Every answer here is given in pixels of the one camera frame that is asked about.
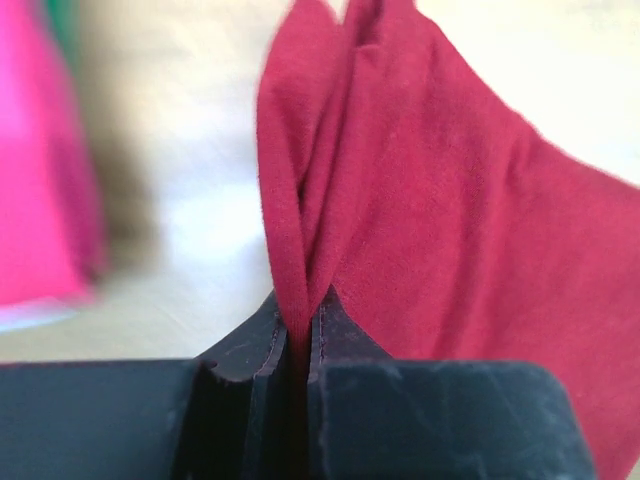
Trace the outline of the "dark red t shirt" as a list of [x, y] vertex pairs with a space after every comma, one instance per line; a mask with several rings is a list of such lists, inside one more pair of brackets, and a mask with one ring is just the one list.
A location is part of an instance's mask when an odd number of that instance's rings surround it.
[[548, 143], [410, 1], [297, 1], [257, 98], [297, 380], [335, 289], [410, 359], [515, 359], [568, 388], [603, 479], [639, 457], [639, 192]]

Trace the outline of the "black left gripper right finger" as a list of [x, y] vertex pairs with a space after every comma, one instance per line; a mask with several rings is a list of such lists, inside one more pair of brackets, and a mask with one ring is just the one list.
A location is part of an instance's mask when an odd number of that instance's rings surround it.
[[307, 381], [314, 479], [592, 479], [564, 387], [522, 362], [391, 357], [329, 292]]

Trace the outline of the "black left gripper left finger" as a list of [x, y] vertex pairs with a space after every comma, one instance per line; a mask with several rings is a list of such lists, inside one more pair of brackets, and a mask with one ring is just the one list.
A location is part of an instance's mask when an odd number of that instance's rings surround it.
[[287, 334], [273, 297], [187, 359], [1, 368], [5, 479], [284, 479]]

